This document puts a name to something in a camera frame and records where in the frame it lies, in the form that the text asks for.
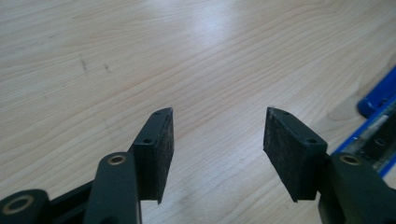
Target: wood grain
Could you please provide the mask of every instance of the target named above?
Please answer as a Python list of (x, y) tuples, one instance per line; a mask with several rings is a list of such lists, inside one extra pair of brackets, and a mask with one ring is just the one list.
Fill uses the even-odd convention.
[(172, 106), (175, 156), (145, 223), (319, 223), (262, 151), (266, 107), (334, 150), (396, 64), (396, 3), (0, 1), (0, 43), (0, 198), (93, 179)]

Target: light wood tabletop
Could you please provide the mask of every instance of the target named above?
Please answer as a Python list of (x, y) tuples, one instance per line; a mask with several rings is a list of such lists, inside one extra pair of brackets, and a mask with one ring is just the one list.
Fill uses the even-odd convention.
[(330, 153), (395, 64), (392, 0), (1, 1), (0, 198), (92, 180), (173, 107), (175, 154), (144, 223), (320, 223), (318, 201), (293, 203), (262, 151), (266, 108)]

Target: stain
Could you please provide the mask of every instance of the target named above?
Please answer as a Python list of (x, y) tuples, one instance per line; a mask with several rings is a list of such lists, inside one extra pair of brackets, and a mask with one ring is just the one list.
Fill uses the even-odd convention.
[(82, 59), (82, 55), (79, 54), (79, 60), (81, 61), (82, 69), (87, 71), (87, 64), (85, 63), (84, 59)]
[(110, 69), (108, 69), (108, 65), (106, 63), (104, 64), (104, 66), (105, 66), (106, 71), (110, 72)]

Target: wooden table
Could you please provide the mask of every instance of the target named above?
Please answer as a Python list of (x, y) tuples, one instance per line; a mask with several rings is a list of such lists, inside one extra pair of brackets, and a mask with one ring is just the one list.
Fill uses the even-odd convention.
[(2, 1), (0, 198), (86, 183), (172, 106), (175, 155), (144, 223), (320, 223), (262, 151), (266, 107), (331, 152), (395, 64), (392, 0)]

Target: blue edge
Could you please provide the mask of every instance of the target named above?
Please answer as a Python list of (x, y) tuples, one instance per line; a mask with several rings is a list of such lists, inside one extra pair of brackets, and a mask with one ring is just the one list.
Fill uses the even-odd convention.
[[(368, 118), (359, 129), (348, 137), (348, 139), (338, 147), (334, 153), (342, 151), (346, 148), (355, 137), (367, 129), (367, 127), (386, 110), (390, 105), (396, 104), (396, 67), (394, 67), (384, 79), (358, 104), (358, 109), (361, 114)], [(384, 177), (387, 172), (396, 163), (396, 156), (389, 160), (389, 163), (379, 172)]]

